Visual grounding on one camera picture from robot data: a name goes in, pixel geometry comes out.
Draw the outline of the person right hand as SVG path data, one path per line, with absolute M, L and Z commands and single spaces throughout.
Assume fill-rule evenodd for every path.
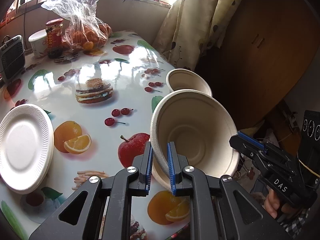
M 298 209 L 291 207 L 289 204 L 280 204 L 280 199 L 277 194 L 269 189 L 268 195 L 264 200 L 264 209 L 274 218 L 276 219 L 278 216 L 278 212 L 281 211 L 283 214 L 291 217 L 295 213 L 298 212 Z

